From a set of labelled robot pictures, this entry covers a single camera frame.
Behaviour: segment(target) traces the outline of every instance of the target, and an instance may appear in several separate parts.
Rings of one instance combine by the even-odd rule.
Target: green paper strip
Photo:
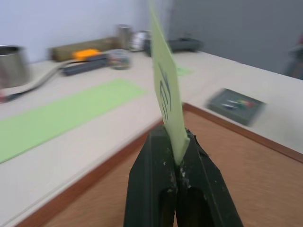
[[[82,125],[145,93],[115,79],[0,121],[0,163]]]
[[[180,77],[188,75],[190,73],[192,73],[192,70],[190,70],[190,69],[183,68],[183,67],[180,67],[180,66],[177,67],[177,75],[180,76]]]

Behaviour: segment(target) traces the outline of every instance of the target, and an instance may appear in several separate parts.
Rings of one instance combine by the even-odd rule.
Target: gray wall
[[[203,51],[284,73],[303,32],[303,0],[175,0],[170,38],[190,33]]]

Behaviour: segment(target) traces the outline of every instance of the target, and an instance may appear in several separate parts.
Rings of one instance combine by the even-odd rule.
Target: clutter on desk
[[[249,125],[261,111],[264,103],[237,93],[224,89],[215,95],[207,105],[207,108],[243,125]]]
[[[132,37],[132,29],[129,25],[118,25],[118,43],[120,49],[129,49],[129,43]]]
[[[131,52],[140,52],[144,50],[145,40],[150,40],[149,31],[135,32],[129,43],[129,50]]]
[[[130,54],[127,50],[116,49],[109,52],[109,65],[116,70],[125,70],[131,66]]]
[[[0,82],[2,88],[24,85],[30,80],[24,48],[0,46]]]
[[[7,103],[10,101],[13,101],[17,98],[20,98],[24,95],[26,95],[29,92],[35,91],[38,88],[40,88],[42,85],[44,85],[47,81],[49,81],[50,78],[52,78],[54,75],[56,75],[56,73],[63,69],[65,66],[70,65],[70,64],[79,64],[79,63],[83,63],[83,61],[68,61],[68,62],[64,62],[61,65],[51,69],[48,73],[46,73],[37,83],[35,83],[32,87],[28,88],[27,90],[18,92],[18,93],[14,93],[11,95],[3,95],[1,100],[3,103]]]
[[[181,52],[181,51],[190,51],[190,52],[197,52],[202,43],[199,40],[192,39],[192,38],[180,38],[178,40],[169,40],[167,41],[171,52]],[[144,42],[144,52],[151,57],[151,41],[145,40]]]
[[[98,39],[77,44],[70,44],[65,46],[57,46],[50,49],[52,60],[67,61],[73,59],[73,52],[96,49],[100,52],[117,49],[119,47],[118,39],[116,37]]]

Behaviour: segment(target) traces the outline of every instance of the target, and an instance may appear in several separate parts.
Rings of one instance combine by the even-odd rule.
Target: metal cup
[[[129,25],[118,25],[118,40],[121,49],[129,50],[132,29]]]
[[[30,79],[23,53],[19,46],[0,46],[0,87],[17,87]]]

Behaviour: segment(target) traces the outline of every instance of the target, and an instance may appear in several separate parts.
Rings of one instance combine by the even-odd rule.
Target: green paper card
[[[0,163],[80,126],[145,93],[137,85],[114,79],[0,121]]]
[[[175,162],[180,165],[190,139],[184,126],[177,67],[161,32],[151,3],[150,12],[154,88],[161,109],[164,127],[170,138]]]

